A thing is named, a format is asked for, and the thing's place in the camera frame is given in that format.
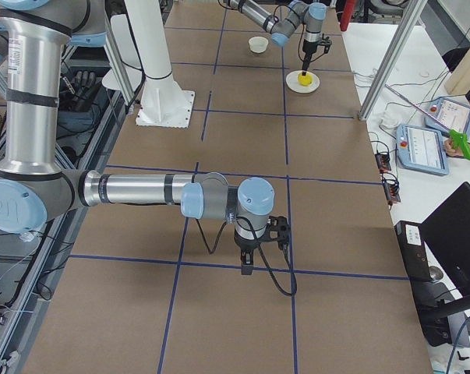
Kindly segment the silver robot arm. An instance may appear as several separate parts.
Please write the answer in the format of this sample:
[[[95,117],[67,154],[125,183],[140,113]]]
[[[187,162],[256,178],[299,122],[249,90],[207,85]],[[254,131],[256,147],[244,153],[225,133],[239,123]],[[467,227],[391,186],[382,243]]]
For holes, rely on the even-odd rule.
[[[235,227],[241,271],[270,241],[274,189],[252,177],[231,186],[223,175],[104,175],[55,163],[62,49],[103,45],[103,1],[2,1],[9,36],[5,156],[0,160],[0,230],[22,234],[82,206],[179,206],[183,216]]]
[[[221,1],[226,9],[238,11],[260,26],[271,35],[271,40],[279,47],[284,47],[299,26],[303,28],[302,76],[307,75],[309,65],[315,61],[313,55],[318,47],[324,47],[320,58],[329,52],[332,41],[322,33],[323,21],[326,18],[327,6],[321,2],[306,4],[303,1],[292,1],[286,7],[285,18],[278,17],[276,12],[268,12],[255,1]]]

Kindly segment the person's hand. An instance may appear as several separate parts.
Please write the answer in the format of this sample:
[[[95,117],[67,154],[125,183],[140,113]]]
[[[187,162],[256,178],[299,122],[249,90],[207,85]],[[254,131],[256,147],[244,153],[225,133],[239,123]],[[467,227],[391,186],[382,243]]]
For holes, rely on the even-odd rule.
[[[452,139],[446,139],[443,145],[443,148],[449,157],[463,157],[464,154],[462,153],[461,149],[454,149],[453,148],[453,141]]]

